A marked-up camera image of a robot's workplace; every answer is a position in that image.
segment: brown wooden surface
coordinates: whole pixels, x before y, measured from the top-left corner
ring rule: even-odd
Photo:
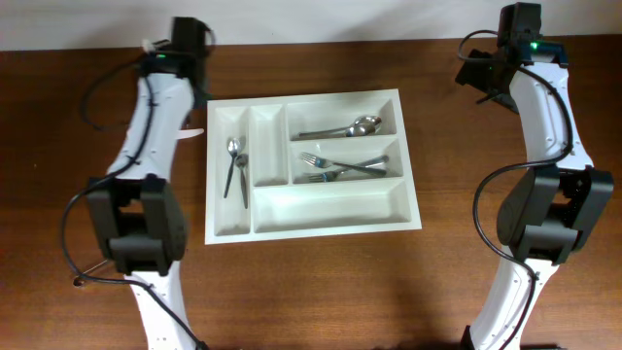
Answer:
[[[565,38],[570,100],[585,147],[622,184],[622,36]],[[487,48],[491,41],[476,41]],[[399,88],[423,229],[205,246],[206,139],[180,142],[172,183],[191,224],[182,282],[191,326],[216,349],[419,349],[456,342],[490,290],[499,258],[479,240],[472,196],[490,171],[525,159],[520,120],[460,87],[456,40],[221,47],[209,62],[217,98]],[[86,86],[135,50],[0,56],[0,348],[145,349],[127,287],[72,287],[58,249],[66,201],[105,172],[122,131],[79,122]],[[99,121],[131,117],[135,84],[96,96]],[[202,113],[193,126],[205,126]],[[494,236],[500,201],[481,203]],[[585,249],[544,289],[523,343],[622,348],[622,191]],[[70,218],[81,265],[100,259],[84,205]]]

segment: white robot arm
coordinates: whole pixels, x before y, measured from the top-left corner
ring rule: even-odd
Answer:
[[[474,50],[469,58],[459,53],[466,63],[456,82],[486,92],[481,101],[494,100],[519,113],[528,162],[539,163],[514,167],[528,171],[501,206],[501,263],[481,313],[465,329],[466,350],[520,349],[542,288],[570,252],[585,244],[613,190],[611,175],[594,169],[577,133],[564,47],[539,41],[539,29],[540,5],[510,5],[501,10],[499,32],[478,31],[498,35],[496,53]],[[556,203],[558,192],[569,202]]]
[[[100,249],[125,274],[140,309],[149,349],[207,349],[190,330],[180,280],[187,242],[184,215],[169,186],[180,129],[205,102],[205,34],[176,17],[171,41],[156,43],[138,62],[138,101],[114,176],[86,196]],[[142,212],[126,212],[132,201]]]

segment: cutlery tray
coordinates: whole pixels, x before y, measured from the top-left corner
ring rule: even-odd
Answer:
[[[380,130],[362,137],[299,132],[351,124],[356,117],[382,118]],[[219,100],[208,103],[205,244],[246,242],[421,228],[406,133],[397,89],[300,96]],[[227,198],[230,138],[240,139],[249,208],[235,168]],[[302,152],[346,163],[380,156],[384,178],[348,171],[336,181],[310,183],[320,169]]]

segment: metal fork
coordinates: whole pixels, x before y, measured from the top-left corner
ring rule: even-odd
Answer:
[[[328,160],[326,158],[313,156],[306,152],[301,153],[300,158],[307,164],[313,165],[315,167],[323,168],[323,169],[331,167],[333,165],[339,165],[339,166],[343,166],[343,167],[346,167],[352,170],[361,171],[371,176],[383,177],[387,175],[387,171],[384,169],[366,168],[364,166],[357,166],[357,165],[352,165],[348,163],[343,163],[340,161]]]
[[[371,167],[371,166],[376,166],[376,165],[380,165],[380,164],[384,164],[386,162],[389,161],[389,156],[380,156],[380,157],[376,157],[374,159],[370,159],[367,161],[363,161],[360,163],[355,164],[356,166],[364,166],[364,167]],[[337,170],[332,170],[332,171],[326,171],[323,172],[321,174],[311,174],[307,177],[307,180],[309,180],[309,182],[312,183],[319,183],[319,182],[332,182],[337,180],[337,176],[343,174],[346,171],[350,171],[351,169],[349,168],[340,168]]]

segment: spoon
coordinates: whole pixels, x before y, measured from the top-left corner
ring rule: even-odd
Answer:
[[[246,192],[246,176],[244,175],[244,168],[249,163],[248,155],[240,155],[235,158],[235,166],[240,169],[240,186],[242,188],[242,199],[244,200],[244,208],[249,208],[249,197]]]
[[[240,140],[237,138],[230,139],[228,144],[226,145],[226,149],[229,151],[231,155],[231,165],[229,166],[229,172],[226,175],[226,185],[225,185],[225,198],[229,193],[229,185],[231,185],[231,175],[233,175],[233,164],[235,163],[235,158],[237,157],[238,152],[242,151],[242,144]]]
[[[346,137],[366,136],[372,133],[378,132],[379,127],[373,124],[373,122],[362,121],[356,125],[352,125],[346,129]]]
[[[366,133],[364,132],[350,132],[350,134],[348,133],[349,129],[356,128],[357,125],[360,125],[363,123],[371,124],[373,125],[373,128],[371,128],[371,126],[366,126],[364,129],[362,129],[362,130],[366,130]],[[344,132],[344,135],[346,137],[366,136],[370,133],[378,132],[380,130],[381,123],[382,123],[382,119],[378,116],[360,116],[360,117],[357,117],[354,120],[354,122],[350,124],[349,126],[338,127],[335,129],[323,130],[323,131],[300,132],[298,133],[298,137],[304,138],[304,137],[309,137],[309,136],[331,135],[335,132],[340,132],[340,131]]]

